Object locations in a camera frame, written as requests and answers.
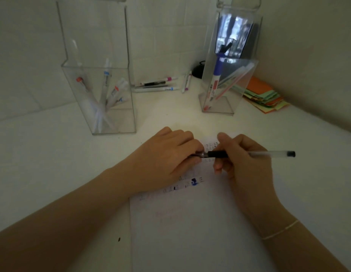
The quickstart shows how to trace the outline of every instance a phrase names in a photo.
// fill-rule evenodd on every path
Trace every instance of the bracelet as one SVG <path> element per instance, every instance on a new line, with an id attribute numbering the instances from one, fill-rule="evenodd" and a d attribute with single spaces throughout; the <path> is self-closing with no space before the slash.
<path id="1" fill-rule="evenodd" d="M 288 225 L 287 227 L 285 227 L 284 229 L 282 229 L 281 231 L 278 231 L 276 232 L 275 234 L 272 234 L 270 236 L 267 236 L 267 237 L 264 237 L 264 238 L 261 238 L 262 240 L 268 240 L 268 239 L 271 239 L 275 236 L 277 236 L 278 234 L 281 234 L 282 232 L 286 231 L 287 229 L 289 228 L 292 228 L 295 224 L 297 224 L 299 222 L 299 220 L 296 220 L 294 221 L 292 224 Z"/>

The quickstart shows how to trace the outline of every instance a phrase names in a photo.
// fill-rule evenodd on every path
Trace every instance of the ink stain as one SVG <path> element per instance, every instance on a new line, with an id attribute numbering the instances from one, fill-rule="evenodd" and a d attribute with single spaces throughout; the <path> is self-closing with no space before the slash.
<path id="1" fill-rule="evenodd" d="M 192 182 L 192 186 L 196 186 L 198 184 L 197 179 L 195 178 L 192 178 L 191 182 Z"/>

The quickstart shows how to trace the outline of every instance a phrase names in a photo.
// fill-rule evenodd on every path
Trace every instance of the clear acrylic organizer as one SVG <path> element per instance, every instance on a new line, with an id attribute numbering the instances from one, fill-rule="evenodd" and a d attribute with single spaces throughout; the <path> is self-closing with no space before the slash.
<path id="1" fill-rule="evenodd" d="M 135 133 L 126 6 L 57 2 L 67 59 L 62 70 L 93 135 Z"/>
<path id="2" fill-rule="evenodd" d="M 219 1 L 198 98 L 203 112 L 233 115 L 255 71 L 262 17 Z"/>

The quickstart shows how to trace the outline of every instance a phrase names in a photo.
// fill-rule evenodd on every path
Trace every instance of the white paper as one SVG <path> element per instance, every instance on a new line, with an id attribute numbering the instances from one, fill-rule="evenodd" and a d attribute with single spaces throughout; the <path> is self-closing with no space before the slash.
<path id="1" fill-rule="evenodd" d="M 206 151 L 215 146 L 206 144 Z M 276 271 L 237 209 L 227 176 L 214 175 L 212 165 L 213 159 L 204 159 L 175 185 L 131 198 L 133 272 Z M 274 185 L 284 206 L 338 255 L 340 244 L 330 243 L 330 233 L 320 231 L 275 175 Z"/>

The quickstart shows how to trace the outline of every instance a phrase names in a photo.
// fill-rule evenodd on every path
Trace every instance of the desk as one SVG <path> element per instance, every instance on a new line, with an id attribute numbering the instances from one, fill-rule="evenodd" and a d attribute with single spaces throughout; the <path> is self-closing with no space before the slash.
<path id="1" fill-rule="evenodd" d="M 200 140 L 244 133 L 268 149 L 295 150 L 273 161 L 286 185 L 351 252 L 351 133 L 296 107 L 263 114 L 242 100 L 234 116 L 204 114 L 188 92 L 134 94 L 137 133 L 93 137 L 76 103 L 0 122 L 0 230 L 88 182 L 169 126 Z M 131 271 L 129 204 L 124 204 L 70 271 Z"/>

